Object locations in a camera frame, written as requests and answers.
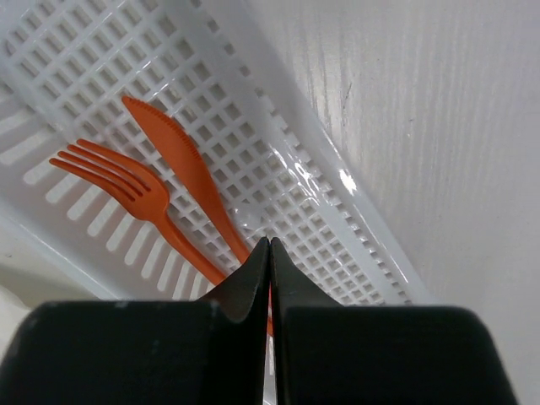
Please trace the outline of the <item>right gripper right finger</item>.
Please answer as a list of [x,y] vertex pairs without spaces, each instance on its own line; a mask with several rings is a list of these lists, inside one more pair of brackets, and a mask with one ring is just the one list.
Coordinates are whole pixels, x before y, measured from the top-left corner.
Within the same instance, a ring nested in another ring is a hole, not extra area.
[[444,305],[345,306],[270,245],[280,404],[515,404],[486,325]]

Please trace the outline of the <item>orange plastic fork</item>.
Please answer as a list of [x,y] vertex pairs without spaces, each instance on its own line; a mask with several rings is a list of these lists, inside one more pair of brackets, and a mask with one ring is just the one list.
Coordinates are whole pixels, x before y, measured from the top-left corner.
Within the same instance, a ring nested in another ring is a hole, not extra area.
[[148,221],[210,283],[225,276],[179,230],[168,214],[170,192],[147,166],[124,154],[79,139],[49,159],[51,165],[76,175],[114,197],[135,219]]

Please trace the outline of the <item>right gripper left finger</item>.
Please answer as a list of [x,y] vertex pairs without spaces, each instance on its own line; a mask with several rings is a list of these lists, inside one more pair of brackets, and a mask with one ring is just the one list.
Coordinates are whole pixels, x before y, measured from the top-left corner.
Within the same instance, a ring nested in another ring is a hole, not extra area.
[[4,404],[259,404],[267,238],[198,300],[47,302],[1,363]]

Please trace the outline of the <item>orange plastic knife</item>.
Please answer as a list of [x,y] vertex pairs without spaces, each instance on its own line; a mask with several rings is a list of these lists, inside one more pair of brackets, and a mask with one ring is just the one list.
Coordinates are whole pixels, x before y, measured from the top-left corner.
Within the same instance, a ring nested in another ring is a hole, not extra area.
[[244,263],[250,254],[248,246],[227,214],[218,188],[190,136],[179,123],[149,103],[126,95],[121,101],[238,261]]

